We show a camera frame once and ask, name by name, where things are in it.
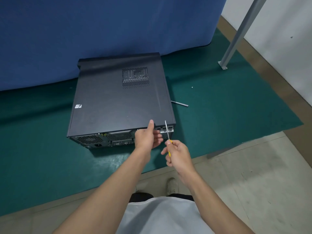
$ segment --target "person's right hand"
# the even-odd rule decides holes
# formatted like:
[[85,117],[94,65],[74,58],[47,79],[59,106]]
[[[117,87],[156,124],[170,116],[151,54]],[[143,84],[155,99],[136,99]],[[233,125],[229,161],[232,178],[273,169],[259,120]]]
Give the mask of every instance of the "person's right hand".
[[188,148],[179,140],[173,140],[172,143],[167,140],[165,144],[167,146],[161,151],[161,154],[164,155],[168,151],[171,153],[171,157],[169,154],[166,155],[167,166],[174,167],[181,181],[186,185],[187,177],[196,173]]

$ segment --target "metal post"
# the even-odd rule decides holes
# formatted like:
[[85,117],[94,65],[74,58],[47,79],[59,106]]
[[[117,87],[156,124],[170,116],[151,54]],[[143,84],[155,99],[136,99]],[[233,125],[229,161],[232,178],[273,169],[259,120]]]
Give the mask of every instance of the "metal post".
[[227,64],[232,58],[237,45],[240,43],[242,38],[244,38],[245,34],[247,33],[248,29],[252,25],[253,21],[257,17],[259,11],[263,7],[266,0],[254,0],[252,5],[250,6],[243,22],[241,23],[240,27],[238,28],[230,46],[228,47],[227,51],[225,52],[221,61],[218,61],[219,65],[223,70],[227,69]]

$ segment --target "computer case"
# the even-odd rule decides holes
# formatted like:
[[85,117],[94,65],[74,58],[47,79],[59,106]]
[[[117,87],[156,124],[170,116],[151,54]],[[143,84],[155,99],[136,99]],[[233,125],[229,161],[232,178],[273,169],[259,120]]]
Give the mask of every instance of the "computer case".
[[88,148],[132,144],[150,119],[164,140],[175,118],[159,53],[87,58],[80,69],[67,137]]

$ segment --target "white wall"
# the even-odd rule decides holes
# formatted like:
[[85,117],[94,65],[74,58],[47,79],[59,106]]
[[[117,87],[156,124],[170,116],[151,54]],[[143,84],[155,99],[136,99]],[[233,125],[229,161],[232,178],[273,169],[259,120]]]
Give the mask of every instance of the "white wall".
[[[227,0],[222,16],[237,30],[252,2]],[[312,0],[267,0],[245,39],[312,105]]]

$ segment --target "forearm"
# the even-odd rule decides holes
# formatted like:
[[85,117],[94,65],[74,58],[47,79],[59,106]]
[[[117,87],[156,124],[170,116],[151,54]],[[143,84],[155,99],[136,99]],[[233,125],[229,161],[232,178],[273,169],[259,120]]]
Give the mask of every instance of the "forearm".
[[197,172],[188,175],[187,186],[193,195],[202,219],[216,234],[254,233],[224,204]]
[[134,150],[55,233],[115,233],[146,164],[145,157]]

